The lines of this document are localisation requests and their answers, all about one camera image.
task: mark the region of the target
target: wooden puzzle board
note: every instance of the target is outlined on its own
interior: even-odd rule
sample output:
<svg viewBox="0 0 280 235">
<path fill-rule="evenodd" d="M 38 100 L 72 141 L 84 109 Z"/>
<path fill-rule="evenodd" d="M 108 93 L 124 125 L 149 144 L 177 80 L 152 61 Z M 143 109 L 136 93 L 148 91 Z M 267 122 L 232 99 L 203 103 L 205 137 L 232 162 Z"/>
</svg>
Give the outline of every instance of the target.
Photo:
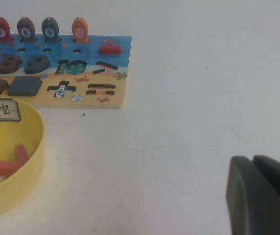
<svg viewBox="0 0 280 235">
<path fill-rule="evenodd" d="M 126 89 L 131 37 L 89 36 L 88 44 L 74 43 L 72 35 L 60 35 L 60 43 L 46 43 L 43 35 L 36 35 L 37 41 L 34 43 L 20 42 L 19 35 L 12 37 L 14 40 L 11 43 L 0 43 L 0 61 L 4 56 L 15 54 L 20 56 L 23 63 L 18 71 L 0 74 L 0 77 L 10 84 L 16 76 L 39 76 L 42 84 L 35 96 L 8 96 L 7 90 L 0 96 L 18 98 L 35 107 L 121 107 Z M 99 47 L 108 43 L 120 45 L 122 53 L 100 54 Z M 25 74 L 24 67 L 34 55 L 48 56 L 50 66 L 41 73 Z M 64 63 L 65 60 L 68 60 L 69 66 Z M 59 88 L 48 90 L 52 86 Z"/>
</svg>

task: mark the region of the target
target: red puzzle piece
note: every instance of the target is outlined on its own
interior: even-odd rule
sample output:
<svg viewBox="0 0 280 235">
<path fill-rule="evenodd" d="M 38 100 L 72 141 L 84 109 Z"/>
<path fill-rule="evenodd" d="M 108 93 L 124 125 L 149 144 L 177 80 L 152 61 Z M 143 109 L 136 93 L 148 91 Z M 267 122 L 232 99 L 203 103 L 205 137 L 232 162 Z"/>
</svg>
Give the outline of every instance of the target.
<svg viewBox="0 0 280 235">
<path fill-rule="evenodd" d="M 100 54 L 121 54 L 121 46 L 100 46 Z"/>
<path fill-rule="evenodd" d="M 11 176 L 29 160 L 29 156 L 23 145 L 16 145 L 15 153 L 17 161 L 0 161 L 0 176 Z"/>
</svg>

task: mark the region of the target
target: starfish illustration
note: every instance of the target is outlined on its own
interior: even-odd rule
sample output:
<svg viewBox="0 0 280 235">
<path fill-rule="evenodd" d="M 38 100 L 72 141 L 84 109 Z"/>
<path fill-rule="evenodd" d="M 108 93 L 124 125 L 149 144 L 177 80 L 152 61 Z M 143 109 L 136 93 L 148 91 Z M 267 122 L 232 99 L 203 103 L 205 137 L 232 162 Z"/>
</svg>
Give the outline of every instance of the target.
<svg viewBox="0 0 280 235">
<path fill-rule="evenodd" d="M 114 77 L 117 77 L 117 80 L 120 80 L 121 78 L 127 80 L 127 73 L 126 72 L 117 72 L 117 75 Z"/>
</svg>

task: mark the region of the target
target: blue painted background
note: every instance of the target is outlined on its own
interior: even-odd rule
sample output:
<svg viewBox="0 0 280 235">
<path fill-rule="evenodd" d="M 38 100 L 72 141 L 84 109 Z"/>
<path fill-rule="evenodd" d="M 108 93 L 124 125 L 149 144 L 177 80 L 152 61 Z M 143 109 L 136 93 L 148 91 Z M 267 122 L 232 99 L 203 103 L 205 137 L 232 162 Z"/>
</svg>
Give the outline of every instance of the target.
<svg viewBox="0 0 280 235">
<path fill-rule="evenodd" d="M 20 68 L 27 65 L 28 59 L 34 55 L 47 55 L 50 59 L 50 68 L 57 68 L 59 60 L 84 60 L 88 65 L 95 65 L 97 61 L 103 61 L 118 67 L 128 67 L 131 37 L 129 36 L 89 36 L 88 44 L 74 43 L 72 35 L 59 35 L 62 39 L 60 43 L 46 43 L 43 35 L 36 35 L 35 43 L 21 43 L 19 35 L 11 35 L 14 40 L 11 43 L 0 43 L 0 61 L 3 56 L 9 54 L 17 54 L 21 57 L 23 63 Z M 103 43 L 105 39 L 113 39 L 116 43 L 113 45 L 121 45 L 122 53 L 119 55 L 99 54 L 99 47 L 106 45 Z M 25 48 L 24 52 L 17 52 L 18 49 Z M 45 48 L 52 49 L 51 52 L 43 52 Z M 73 50 L 81 49 L 80 53 L 74 53 Z"/>
</svg>

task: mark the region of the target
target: pink puzzle piece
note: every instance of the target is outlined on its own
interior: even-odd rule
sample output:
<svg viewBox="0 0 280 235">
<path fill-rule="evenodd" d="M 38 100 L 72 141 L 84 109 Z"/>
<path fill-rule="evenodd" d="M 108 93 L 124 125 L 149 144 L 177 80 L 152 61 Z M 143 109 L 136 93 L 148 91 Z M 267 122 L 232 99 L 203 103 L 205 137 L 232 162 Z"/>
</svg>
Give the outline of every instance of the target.
<svg viewBox="0 0 280 235">
<path fill-rule="evenodd" d="M 29 160 L 29 156 L 23 145 L 16 145 L 14 149 L 17 161 L 0 161 L 0 176 L 11 176 Z"/>
</svg>

